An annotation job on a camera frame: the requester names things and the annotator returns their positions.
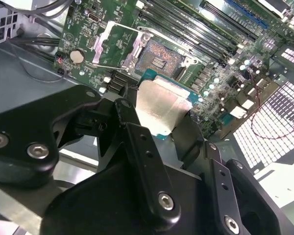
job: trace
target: black cable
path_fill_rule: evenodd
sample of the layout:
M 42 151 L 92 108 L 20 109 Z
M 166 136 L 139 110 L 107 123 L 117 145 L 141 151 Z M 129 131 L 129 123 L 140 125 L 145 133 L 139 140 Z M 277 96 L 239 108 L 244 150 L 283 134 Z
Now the black cable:
M 58 7 L 60 7 L 61 5 L 65 4 L 68 0 L 56 0 L 53 3 L 47 5 L 47 6 L 43 6 L 43 7 L 39 7 L 36 10 L 23 10 L 23 9 L 17 9 L 14 8 L 13 6 L 10 6 L 2 1 L 0 1 L 0 5 L 10 9 L 11 11 L 15 11 L 15 12 L 19 12 L 22 14 L 41 14 L 41 13 L 46 13 L 49 11 L 52 11 Z
M 49 47 L 57 47 L 60 43 L 60 39 L 54 38 L 13 38 L 10 41 L 13 44 L 40 45 Z
M 37 81 L 37 82 L 43 82 L 43 83 L 55 83 L 55 82 L 59 82 L 59 81 L 61 81 L 61 80 L 67 75 L 67 71 L 64 70 L 64 74 L 63 74 L 59 79 L 52 80 L 52 81 L 47 81 L 47 80 L 44 80 L 44 79 L 40 79 L 40 78 L 34 77 L 33 75 L 31 75 L 31 74 L 27 71 L 27 69 L 26 69 L 26 67 L 25 67 L 25 65 L 24 65 L 24 63 L 23 63 L 23 61 L 22 61 L 22 59 L 19 57 L 19 55 L 17 54 L 15 48 L 14 48 L 13 45 L 11 44 L 10 39 L 8 39 L 7 42 L 10 44 L 10 47 L 11 47 L 11 50 L 12 50 L 13 54 L 14 54 L 15 57 L 19 60 L 21 66 L 22 66 L 22 68 L 23 68 L 23 70 L 25 71 L 25 73 L 26 73 L 31 79 L 33 79 L 33 80 L 35 80 L 35 81 Z
M 15 37 L 10 39 L 13 42 L 53 42 L 57 43 L 60 42 L 60 39 L 58 38 L 46 38 L 46 37 L 34 37 L 34 38 L 28 38 L 28 37 Z
M 57 47 L 59 44 L 57 43 L 46 43 L 46 42 L 13 42 L 13 44 L 27 44 L 27 45 L 37 45 L 37 46 L 45 46 L 45 47 Z
M 45 19 L 54 19 L 54 18 L 57 18 L 59 17 L 60 15 L 62 15 L 62 13 L 69 8 L 69 6 L 72 4 L 74 0 L 69 0 L 67 2 L 67 4 L 57 13 L 55 13 L 54 15 L 51 15 L 51 16 L 46 16 L 44 14 L 38 14 L 38 16 L 42 17 L 42 18 L 45 18 Z
M 48 29 L 51 33 L 53 33 L 55 36 L 57 37 L 61 37 L 62 33 L 57 30 L 55 27 L 53 27 L 52 25 L 48 24 L 47 22 L 43 21 L 40 18 L 36 18 L 35 22 L 40 24 L 41 26 L 45 27 L 46 29 Z

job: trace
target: perforated metal panel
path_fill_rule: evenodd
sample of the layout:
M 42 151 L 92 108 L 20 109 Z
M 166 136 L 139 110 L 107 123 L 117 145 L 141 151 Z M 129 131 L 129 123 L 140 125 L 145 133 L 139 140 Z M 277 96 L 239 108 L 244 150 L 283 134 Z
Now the perforated metal panel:
M 234 136 L 254 173 L 277 161 L 294 149 L 294 85 L 286 82 L 272 95 L 256 114 L 254 131 L 262 136 L 276 138 L 263 139 L 251 129 L 250 117 Z
M 19 28 L 19 14 L 0 7 L 0 43 L 16 36 Z

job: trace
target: ram slot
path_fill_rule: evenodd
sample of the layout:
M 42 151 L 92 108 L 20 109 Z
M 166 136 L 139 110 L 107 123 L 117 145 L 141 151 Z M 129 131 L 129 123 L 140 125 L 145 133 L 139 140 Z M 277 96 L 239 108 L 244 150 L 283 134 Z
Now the ram slot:
M 171 25 L 170 28 L 172 30 L 178 31 L 185 37 L 190 38 L 190 40 L 192 40 L 194 43 L 198 41 L 201 44 L 205 45 L 204 47 L 208 47 L 211 50 L 214 50 L 219 54 L 225 54 L 226 56 L 234 53 L 233 50 L 228 50 L 228 48 L 223 47 L 223 45 L 220 45 L 215 40 L 211 40 L 210 38 L 191 28 L 189 24 L 182 22 L 181 20 L 170 14 L 170 12 L 168 12 L 167 14 L 163 14 L 163 8 L 159 6 L 149 6 L 144 8 L 144 10 L 161 20 L 166 20 L 167 24 Z
M 227 51 L 231 53 L 236 51 L 237 46 L 235 41 L 229 40 L 213 31 L 202 22 L 186 14 L 184 11 L 181 11 L 178 7 L 174 6 L 169 1 L 150 0 L 146 3 L 151 6 L 161 7 L 165 12 L 168 12 L 172 15 L 172 19 L 174 21 L 181 22 L 183 25 L 187 25 L 185 27 L 189 28 L 190 31 L 203 35 L 207 39 L 220 45 L 220 47 L 225 48 Z
M 184 36 L 185 38 L 192 41 L 196 45 L 211 51 L 212 53 L 214 53 L 215 55 L 217 55 L 219 57 L 227 57 L 228 56 L 227 51 L 220 49 L 216 44 L 212 44 L 211 42 L 205 40 L 205 38 L 199 38 L 198 36 L 193 34 L 191 31 L 184 28 L 182 25 L 176 24 L 175 22 L 173 22 L 170 17 L 162 14 L 161 12 L 159 12 L 158 9 L 153 7 L 150 10 L 152 10 L 152 12 L 149 12 L 149 14 L 153 15 L 153 17 L 155 17 L 159 21 L 163 22 L 163 24 L 166 24 L 167 27 L 169 27 L 171 29 L 171 31 L 173 30 L 173 32 L 179 33 L 180 35 Z
M 255 42 L 257 40 L 258 36 L 256 34 L 254 34 L 253 32 L 241 26 L 239 23 L 237 23 L 232 18 L 228 17 L 226 14 L 224 14 L 222 11 L 214 7 L 212 4 L 206 2 L 203 6 L 203 9 L 209 11 L 211 14 L 213 14 L 217 18 L 220 18 L 222 21 L 227 22 L 239 34 L 244 35 L 245 37 L 249 38 L 251 41 Z
M 182 0 L 166 0 L 164 2 L 171 2 L 173 5 L 177 7 L 178 12 L 183 12 L 183 17 L 189 19 L 191 22 L 194 22 L 195 24 L 197 22 L 201 22 L 203 25 L 207 26 L 207 28 L 211 29 L 218 35 L 223 36 L 227 40 L 234 42 L 236 45 L 237 43 L 240 43 L 242 41 L 241 38 L 237 38 L 236 34 L 233 35 L 233 32 L 228 31 L 226 28 L 223 27 L 223 25 L 220 25 L 220 22 L 211 20 L 207 17 L 205 17 L 198 8 L 198 4 L 200 4 L 201 1 L 196 2 L 194 6 L 192 4 L 187 5 Z
M 155 24 L 157 27 L 161 27 L 162 32 L 166 31 L 166 34 L 168 34 L 168 35 L 171 34 L 172 36 L 179 38 L 183 43 L 190 45 L 194 49 L 207 55 L 208 57 L 217 61 L 220 64 L 225 63 L 226 60 L 224 59 L 224 57 L 221 54 L 215 53 L 214 51 L 209 50 L 207 48 L 203 48 L 203 47 L 198 46 L 192 40 L 190 40 L 189 38 L 186 38 L 185 35 L 182 35 L 179 32 L 177 32 L 176 30 L 173 30 L 169 26 L 165 25 L 162 21 L 158 20 L 154 15 L 150 14 L 149 12 L 142 11 L 142 16 L 144 17 L 145 20 Z

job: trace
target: green circuit board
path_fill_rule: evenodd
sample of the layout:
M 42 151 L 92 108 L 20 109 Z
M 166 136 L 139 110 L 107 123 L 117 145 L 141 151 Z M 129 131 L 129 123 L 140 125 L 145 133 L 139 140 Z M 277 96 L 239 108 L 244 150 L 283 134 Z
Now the green circuit board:
M 290 18 L 294 1 L 289 5 Z M 144 39 L 128 63 L 140 34 Z M 287 42 L 294 43 L 294 30 L 255 0 L 84 0 L 69 8 L 55 67 L 116 93 L 120 84 L 105 79 L 115 71 L 138 83 L 153 69 L 201 97 L 193 112 L 208 137 L 212 126 L 224 124 L 220 94 L 228 100 L 238 93 L 236 83 L 251 84 L 240 69 L 244 61 L 266 80 L 269 58 Z M 82 60 L 74 62 L 72 51 Z M 233 77 L 237 82 L 230 84 Z

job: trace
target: black plastic part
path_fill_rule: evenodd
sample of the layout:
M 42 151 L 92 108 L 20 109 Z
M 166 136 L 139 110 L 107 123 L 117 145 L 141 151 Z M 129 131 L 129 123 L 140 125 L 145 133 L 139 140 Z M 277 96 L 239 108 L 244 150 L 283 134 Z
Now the black plastic part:
M 294 235 L 294 225 L 248 168 L 238 160 L 229 160 L 226 167 L 230 170 L 235 185 L 242 221 L 251 234 Z
M 107 138 L 111 140 L 104 153 L 100 146 L 98 168 L 102 171 L 115 159 L 121 158 L 120 148 L 125 148 L 126 155 L 122 157 L 127 158 L 132 166 L 142 217 L 157 231 L 169 230 L 178 222 L 181 209 L 151 133 L 140 125 L 135 107 L 126 99 L 115 101 L 112 116 L 111 122 L 115 127 L 102 134 L 105 143 Z M 173 199 L 172 210 L 160 206 L 160 193 L 167 193 Z
M 125 149 L 119 153 L 125 156 Z M 201 180 L 165 166 L 183 211 L 170 230 L 157 232 L 141 217 L 140 196 L 123 158 L 59 195 L 47 209 L 41 235 L 204 235 Z
M 94 108 L 100 95 L 86 86 L 75 86 L 0 114 L 0 133 L 9 138 L 0 148 L 0 182 L 22 187 L 45 184 L 58 162 L 58 146 L 71 118 Z M 44 159 L 30 157 L 33 143 L 45 145 Z
M 200 147 L 204 143 L 204 137 L 195 118 L 187 113 L 172 131 L 176 154 L 179 161 L 184 163 L 184 169 L 199 156 Z
M 210 232 L 212 234 L 232 234 L 224 221 L 226 215 L 234 219 L 240 231 L 242 231 L 243 224 L 240 218 L 231 174 L 222 165 L 217 147 L 205 141 L 201 147 L 199 157 L 187 168 L 187 171 L 199 175 L 205 182 L 206 201 L 213 208 L 213 210 L 208 211 L 207 216 L 216 225 L 215 227 L 210 227 Z

